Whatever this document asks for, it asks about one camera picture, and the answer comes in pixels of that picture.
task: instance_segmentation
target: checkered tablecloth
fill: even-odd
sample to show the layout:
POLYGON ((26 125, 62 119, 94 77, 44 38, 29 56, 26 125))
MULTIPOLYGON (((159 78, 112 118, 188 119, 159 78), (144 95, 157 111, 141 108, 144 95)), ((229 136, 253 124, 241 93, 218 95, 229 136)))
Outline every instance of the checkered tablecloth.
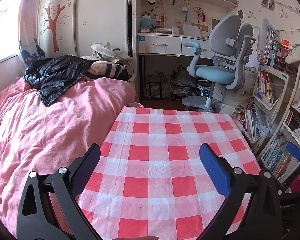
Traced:
MULTIPOLYGON (((124 107, 79 206, 103 239, 196 239, 224 200, 199 159, 203 143, 233 167, 259 174, 227 114, 124 107)), ((246 195, 230 231, 239 226, 248 201, 246 195)))

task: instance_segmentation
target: floor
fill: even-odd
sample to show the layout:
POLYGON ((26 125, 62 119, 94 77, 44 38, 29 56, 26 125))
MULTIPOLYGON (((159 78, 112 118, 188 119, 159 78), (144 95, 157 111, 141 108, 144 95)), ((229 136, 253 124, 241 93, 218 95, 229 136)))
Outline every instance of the floor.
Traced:
POLYGON ((169 110, 181 110, 185 109, 185 106, 181 103, 181 100, 170 99, 143 99, 141 104, 145 108, 155 109, 169 109, 169 110))

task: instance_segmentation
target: blue seat cushion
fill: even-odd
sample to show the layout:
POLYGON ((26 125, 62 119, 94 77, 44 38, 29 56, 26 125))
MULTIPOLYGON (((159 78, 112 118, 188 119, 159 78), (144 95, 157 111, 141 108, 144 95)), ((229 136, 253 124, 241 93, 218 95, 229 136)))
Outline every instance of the blue seat cushion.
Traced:
POLYGON ((221 85, 231 85, 234 82, 235 71, 225 67, 196 65, 195 74, 203 79, 221 85))

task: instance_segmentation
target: green leaf sticker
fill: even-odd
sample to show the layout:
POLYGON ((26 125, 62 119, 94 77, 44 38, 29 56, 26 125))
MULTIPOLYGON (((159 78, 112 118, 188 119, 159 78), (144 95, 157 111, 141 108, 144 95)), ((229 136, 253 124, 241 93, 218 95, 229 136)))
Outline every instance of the green leaf sticker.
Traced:
POLYGON ((242 10, 239 10, 239 11, 238 11, 238 16, 240 17, 240 19, 243 18, 243 11, 242 11, 242 10))

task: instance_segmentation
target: silver bolt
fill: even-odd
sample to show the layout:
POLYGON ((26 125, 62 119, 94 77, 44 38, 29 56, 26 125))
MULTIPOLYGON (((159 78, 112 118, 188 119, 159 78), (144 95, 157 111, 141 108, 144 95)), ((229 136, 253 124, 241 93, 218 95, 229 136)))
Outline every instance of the silver bolt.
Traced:
POLYGON ((37 175, 37 172, 31 171, 30 174, 29 174, 29 177, 34 178, 36 175, 37 175))
POLYGON ((66 173, 67 172, 67 168, 66 167, 62 167, 62 168, 60 168, 59 170, 58 170, 58 172, 60 173, 60 174, 63 174, 63 173, 66 173))
POLYGON ((270 174, 269 172, 267 172, 267 171, 264 173, 264 176, 265 176, 266 178, 271 178, 271 174, 270 174))
POLYGON ((235 174, 241 174, 242 173, 242 170, 239 167, 235 167, 233 169, 233 171, 234 171, 235 174))

